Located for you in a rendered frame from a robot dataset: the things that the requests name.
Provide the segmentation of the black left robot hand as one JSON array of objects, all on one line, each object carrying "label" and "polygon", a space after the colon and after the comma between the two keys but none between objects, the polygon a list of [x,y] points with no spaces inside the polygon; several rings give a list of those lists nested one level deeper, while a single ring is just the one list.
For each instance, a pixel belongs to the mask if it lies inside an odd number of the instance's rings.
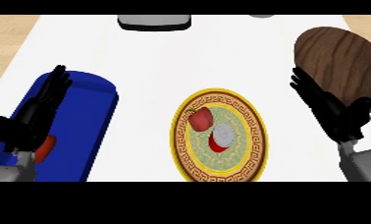
[{"label": "black left robot hand", "polygon": [[46,139],[55,110],[71,84],[64,66],[49,72],[38,94],[21,105],[13,118],[0,116],[0,142],[4,151],[35,151]]}]

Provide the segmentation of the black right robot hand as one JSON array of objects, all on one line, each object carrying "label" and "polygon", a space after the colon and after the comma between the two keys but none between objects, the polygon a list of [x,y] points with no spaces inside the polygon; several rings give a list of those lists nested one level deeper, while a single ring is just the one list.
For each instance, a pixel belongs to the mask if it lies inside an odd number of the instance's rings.
[{"label": "black right robot hand", "polygon": [[336,143],[363,138],[360,128],[371,120],[371,97],[359,97],[348,105],[323,91],[300,67],[292,69],[289,87],[311,109],[329,139]]}]

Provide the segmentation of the blue bowl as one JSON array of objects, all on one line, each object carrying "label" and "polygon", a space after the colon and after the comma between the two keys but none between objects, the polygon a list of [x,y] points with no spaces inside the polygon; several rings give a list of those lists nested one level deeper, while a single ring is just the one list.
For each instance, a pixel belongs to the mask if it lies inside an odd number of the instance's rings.
[{"label": "blue bowl", "polygon": [[[119,100],[116,87],[105,79],[83,72],[66,69],[64,72],[71,84],[46,134],[55,136],[55,145],[43,162],[35,163],[33,182],[86,180]],[[5,118],[16,116],[26,100],[38,94],[48,74],[36,78],[11,116]],[[4,151],[4,143],[0,142],[0,165],[14,165],[16,162],[17,158]]]}]

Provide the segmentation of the red can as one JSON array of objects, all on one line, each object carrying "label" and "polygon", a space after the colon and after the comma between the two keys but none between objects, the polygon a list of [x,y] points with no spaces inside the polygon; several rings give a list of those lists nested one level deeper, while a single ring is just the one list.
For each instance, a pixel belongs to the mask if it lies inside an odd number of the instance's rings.
[{"label": "red can", "polygon": [[233,129],[226,123],[219,123],[211,130],[208,135],[208,148],[213,152],[223,152],[233,142]]}]

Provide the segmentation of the yellow patterned plate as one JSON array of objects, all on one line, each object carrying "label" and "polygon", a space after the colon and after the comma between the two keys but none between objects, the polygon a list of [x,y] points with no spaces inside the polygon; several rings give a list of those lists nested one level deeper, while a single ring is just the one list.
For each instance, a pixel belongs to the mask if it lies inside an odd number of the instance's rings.
[{"label": "yellow patterned plate", "polygon": [[264,125],[254,107],[230,90],[207,88],[185,99],[172,119],[169,143],[186,181],[257,180],[267,157]]}]

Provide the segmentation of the red-orange vegetable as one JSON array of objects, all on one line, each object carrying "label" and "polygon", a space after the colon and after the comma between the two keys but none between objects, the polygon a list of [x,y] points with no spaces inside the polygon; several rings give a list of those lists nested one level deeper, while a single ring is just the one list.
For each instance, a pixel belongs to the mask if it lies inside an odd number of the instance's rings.
[{"label": "red-orange vegetable", "polygon": [[35,151],[35,163],[39,164],[46,159],[46,156],[55,145],[55,136],[46,136],[41,147]]}]

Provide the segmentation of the brown wooden cutting board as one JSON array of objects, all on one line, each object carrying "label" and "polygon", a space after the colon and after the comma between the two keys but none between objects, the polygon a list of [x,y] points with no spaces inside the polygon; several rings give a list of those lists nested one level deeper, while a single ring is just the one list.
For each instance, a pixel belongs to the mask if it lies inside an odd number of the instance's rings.
[{"label": "brown wooden cutting board", "polygon": [[371,41],[360,35],[341,28],[307,29],[294,43],[294,63],[344,105],[371,98]]}]

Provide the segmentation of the grey appliance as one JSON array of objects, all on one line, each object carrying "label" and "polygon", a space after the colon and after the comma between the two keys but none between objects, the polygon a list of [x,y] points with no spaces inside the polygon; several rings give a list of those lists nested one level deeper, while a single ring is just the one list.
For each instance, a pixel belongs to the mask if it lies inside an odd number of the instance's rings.
[{"label": "grey appliance", "polygon": [[124,30],[173,31],[191,26],[189,15],[119,15],[117,23]]}]

